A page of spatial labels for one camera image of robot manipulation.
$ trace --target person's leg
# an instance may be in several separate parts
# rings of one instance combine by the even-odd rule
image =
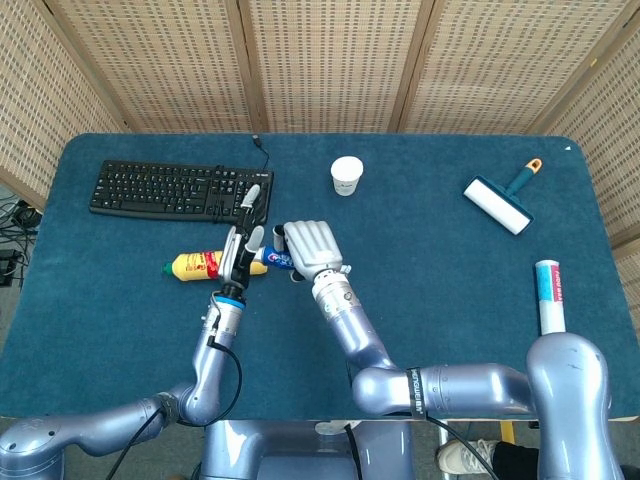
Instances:
[[[469,442],[491,465],[500,480],[536,480],[538,450],[497,440]],[[458,440],[444,445],[437,456],[438,467],[454,475],[486,473],[478,459]]]
[[[493,471],[500,480],[536,480],[538,449],[499,442],[493,452]]]
[[[640,480],[640,468],[631,465],[620,465],[624,480]]]

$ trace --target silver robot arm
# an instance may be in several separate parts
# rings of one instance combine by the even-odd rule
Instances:
[[[160,410],[136,443],[151,440],[176,420],[176,394],[162,393],[91,415],[20,420],[0,437],[0,479],[61,480],[65,447],[76,444],[94,457],[122,450]]]
[[[220,262],[223,286],[211,296],[193,355],[196,382],[100,413],[18,421],[0,436],[0,480],[63,480],[65,447],[76,444],[89,455],[107,455],[125,448],[149,420],[134,444],[155,438],[176,421],[204,426],[217,419],[225,350],[235,338],[250,264],[264,233],[255,225],[253,202],[258,194],[258,186],[247,193],[227,237]]]
[[[545,335],[527,355],[527,375],[497,364],[401,370],[389,358],[345,275],[326,222],[290,222],[285,241],[349,362],[361,368],[352,384],[367,413],[537,415],[541,480],[622,480],[607,426],[606,361],[584,338]]]

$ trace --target blue and white tube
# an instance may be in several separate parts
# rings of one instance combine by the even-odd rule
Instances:
[[[555,260],[539,261],[536,263],[536,278],[538,281],[540,333],[546,335],[565,332],[560,264]]]
[[[286,252],[279,252],[273,247],[261,247],[256,253],[255,260],[263,265],[293,270],[293,259]]]

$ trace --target yellow bottle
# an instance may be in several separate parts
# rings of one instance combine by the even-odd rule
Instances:
[[[162,271],[173,275],[183,282],[190,280],[210,280],[218,278],[218,267],[222,252],[182,253],[173,262],[164,264]],[[254,260],[251,262],[251,275],[262,275],[267,267]]]

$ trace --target white sneaker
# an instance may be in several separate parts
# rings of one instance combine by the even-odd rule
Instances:
[[[493,452],[496,449],[498,440],[478,440],[469,442],[482,458],[491,466]],[[465,447],[459,440],[452,440],[438,451],[438,467],[444,473],[453,475],[465,475],[469,473],[487,473],[487,470],[478,461],[476,456]]]

